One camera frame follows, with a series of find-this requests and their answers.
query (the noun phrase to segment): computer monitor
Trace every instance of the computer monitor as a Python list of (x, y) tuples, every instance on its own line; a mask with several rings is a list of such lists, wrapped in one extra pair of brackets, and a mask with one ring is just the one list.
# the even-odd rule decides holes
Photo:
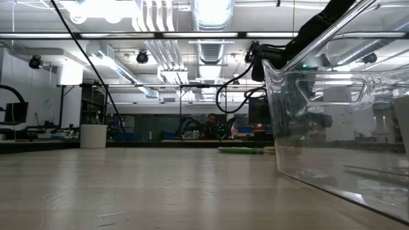
[(25, 123), (27, 120), (28, 102), (24, 103), (8, 103), (4, 122), (10, 123)]
[(249, 123), (271, 125), (270, 109), (264, 99), (249, 99)]

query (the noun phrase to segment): white bucket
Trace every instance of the white bucket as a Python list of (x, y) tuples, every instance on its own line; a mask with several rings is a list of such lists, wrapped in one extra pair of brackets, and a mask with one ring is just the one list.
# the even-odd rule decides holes
[(106, 125), (81, 125), (81, 148), (105, 148)]

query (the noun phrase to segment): transparent plastic container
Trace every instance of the transparent plastic container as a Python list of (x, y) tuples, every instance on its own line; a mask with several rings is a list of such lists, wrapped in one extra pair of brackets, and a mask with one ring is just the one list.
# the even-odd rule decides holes
[[(405, 222), (408, 3), (361, 1), (283, 69), (263, 61), (279, 171)], [(321, 55), (331, 65), (316, 65)]]

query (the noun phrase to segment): green object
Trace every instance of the green object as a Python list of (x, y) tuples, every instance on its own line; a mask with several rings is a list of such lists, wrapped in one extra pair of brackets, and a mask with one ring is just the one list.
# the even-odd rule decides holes
[(246, 147), (219, 147), (219, 153), (257, 154), (258, 149), (251, 149)]

